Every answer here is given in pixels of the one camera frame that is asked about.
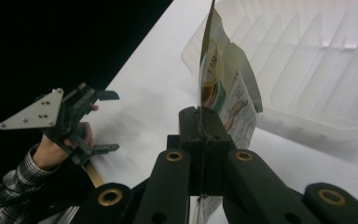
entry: robotic arm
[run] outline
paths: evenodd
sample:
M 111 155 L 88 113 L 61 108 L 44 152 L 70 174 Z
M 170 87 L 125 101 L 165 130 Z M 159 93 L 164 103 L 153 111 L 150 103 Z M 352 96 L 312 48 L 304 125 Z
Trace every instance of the robotic arm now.
M 53 142 L 65 150 L 74 164 L 84 165 L 91 156 L 105 154 L 119 148 L 118 144 L 89 147 L 83 141 L 84 131 L 78 123 L 92 110 L 97 100 L 118 100 L 115 91 L 96 91 L 85 83 L 63 97 L 62 89 L 38 99 L 14 116 L 0 123 L 1 130 L 38 128 Z M 63 140 L 70 138 L 78 148 L 68 148 Z

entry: snack bag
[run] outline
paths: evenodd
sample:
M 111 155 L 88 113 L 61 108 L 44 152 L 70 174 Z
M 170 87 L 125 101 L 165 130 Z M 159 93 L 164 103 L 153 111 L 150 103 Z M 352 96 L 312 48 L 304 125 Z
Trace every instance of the snack bag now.
M 263 111 L 261 95 L 252 67 L 227 37 L 214 1 L 202 40 L 199 82 L 199 108 L 217 112 L 235 146 L 248 149 L 257 113 Z M 199 196 L 193 223 L 207 223 L 222 201 L 221 196 Z

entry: bolt hole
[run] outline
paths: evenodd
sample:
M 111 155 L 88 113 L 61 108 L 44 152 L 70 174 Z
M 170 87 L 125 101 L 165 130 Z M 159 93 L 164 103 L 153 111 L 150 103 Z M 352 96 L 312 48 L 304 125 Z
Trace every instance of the bolt hole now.
M 241 154 L 240 154 L 240 157 L 243 158 L 243 159 L 246 159 L 246 160 L 248 160 L 249 158 L 251 158 L 251 156 L 249 156 L 249 154 L 247 154 L 247 153 L 241 153 Z
M 296 216 L 295 214 L 293 213 L 286 213 L 284 215 L 284 218 L 286 218 L 286 220 L 290 223 L 293 223 L 293 224 L 299 224 L 299 223 L 302 223 L 301 221 L 301 218 L 299 218 L 298 216 Z
M 153 223 L 165 223 L 167 221 L 167 216 L 165 216 L 165 214 L 163 213 L 156 213 L 155 215 L 152 216 L 152 222 Z
M 117 194 L 115 192 L 109 192 L 106 193 L 103 196 L 103 199 L 107 202 L 107 203 L 111 203 L 112 201 L 114 201 L 117 198 Z
M 332 194 L 331 192 L 324 192 L 324 197 L 336 203 L 341 199 L 336 194 Z
M 179 154 L 176 154 L 176 153 L 170 154 L 170 158 L 172 160 L 177 160 L 179 158 Z

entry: white surface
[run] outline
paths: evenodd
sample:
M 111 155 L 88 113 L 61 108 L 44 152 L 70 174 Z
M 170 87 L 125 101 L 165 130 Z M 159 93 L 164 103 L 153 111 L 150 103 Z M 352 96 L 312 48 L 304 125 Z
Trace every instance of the white surface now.
M 175 0 L 108 86 L 118 101 L 97 102 L 89 121 L 96 144 L 120 149 L 91 159 L 105 182 L 130 188 L 149 177 L 168 134 L 178 134 L 178 113 L 197 105 L 198 87 L 181 54 L 210 8 L 207 0 Z M 288 187 L 300 192 L 315 182 L 340 186 L 358 199 L 358 148 L 324 152 L 256 129 L 250 149 Z M 209 223 L 227 223 L 220 208 Z

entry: clear plastic bin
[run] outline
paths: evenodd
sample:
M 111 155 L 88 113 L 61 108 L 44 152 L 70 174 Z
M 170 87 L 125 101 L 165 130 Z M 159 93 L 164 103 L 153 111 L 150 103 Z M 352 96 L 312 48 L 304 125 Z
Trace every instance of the clear plastic bin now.
M 358 0 L 221 0 L 215 8 L 255 72 L 259 128 L 300 142 L 358 138 Z M 195 81 L 204 27 L 182 54 Z

